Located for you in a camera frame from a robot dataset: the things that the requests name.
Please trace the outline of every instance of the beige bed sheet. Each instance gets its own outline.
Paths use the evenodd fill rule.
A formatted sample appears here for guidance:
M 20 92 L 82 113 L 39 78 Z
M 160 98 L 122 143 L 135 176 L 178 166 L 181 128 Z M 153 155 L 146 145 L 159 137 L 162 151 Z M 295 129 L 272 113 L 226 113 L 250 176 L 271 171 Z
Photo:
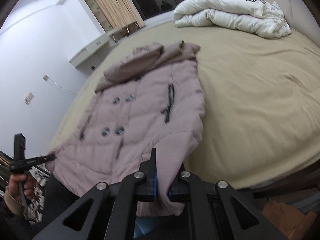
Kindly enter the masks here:
M 204 133 L 186 167 L 235 188 L 284 177 L 320 158 L 320 48 L 303 34 L 267 40 L 220 27 L 141 31 L 116 47 L 89 77 L 51 143 L 65 141 L 104 69 L 136 46 L 183 39 L 201 46 L 198 74 L 205 93 Z

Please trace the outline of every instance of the brown cloth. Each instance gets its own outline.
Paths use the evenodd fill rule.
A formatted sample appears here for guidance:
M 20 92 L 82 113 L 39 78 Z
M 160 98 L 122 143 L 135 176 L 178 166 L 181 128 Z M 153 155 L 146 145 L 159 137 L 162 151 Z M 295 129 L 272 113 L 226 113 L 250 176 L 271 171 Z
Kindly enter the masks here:
M 294 207 L 274 200 L 266 204 L 262 215 L 290 240 L 301 240 L 316 219 L 313 212 L 305 216 Z

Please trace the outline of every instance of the white comforter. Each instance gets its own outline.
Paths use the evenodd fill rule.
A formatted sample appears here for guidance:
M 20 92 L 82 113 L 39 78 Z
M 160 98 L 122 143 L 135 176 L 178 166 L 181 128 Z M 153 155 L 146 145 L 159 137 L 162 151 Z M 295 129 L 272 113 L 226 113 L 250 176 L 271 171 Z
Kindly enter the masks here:
M 184 0 L 173 12 L 176 27 L 212 26 L 255 33 L 262 38 L 280 38 L 291 33 L 276 2 L 246 0 Z

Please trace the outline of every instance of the wall outlet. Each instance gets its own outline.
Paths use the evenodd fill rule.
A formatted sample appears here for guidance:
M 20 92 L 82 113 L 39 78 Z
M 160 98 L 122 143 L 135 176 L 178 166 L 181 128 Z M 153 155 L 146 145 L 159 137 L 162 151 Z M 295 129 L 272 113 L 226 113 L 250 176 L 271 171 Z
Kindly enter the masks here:
M 47 74 L 45 74 L 43 77 L 44 81 L 48 81 L 49 77 L 47 76 Z
M 25 103 L 27 105 L 30 105 L 31 100 L 35 97 L 34 94 L 32 94 L 31 92 L 26 96 L 26 98 L 24 99 Z

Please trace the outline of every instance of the curtain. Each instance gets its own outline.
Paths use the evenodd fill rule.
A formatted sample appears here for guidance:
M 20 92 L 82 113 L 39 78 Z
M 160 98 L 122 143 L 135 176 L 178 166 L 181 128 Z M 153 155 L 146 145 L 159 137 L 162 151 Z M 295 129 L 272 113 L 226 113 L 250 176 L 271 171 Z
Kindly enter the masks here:
M 131 0 L 95 0 L 113 28 L 122 29 L 137 22 L 145 26 L 143 19 Z

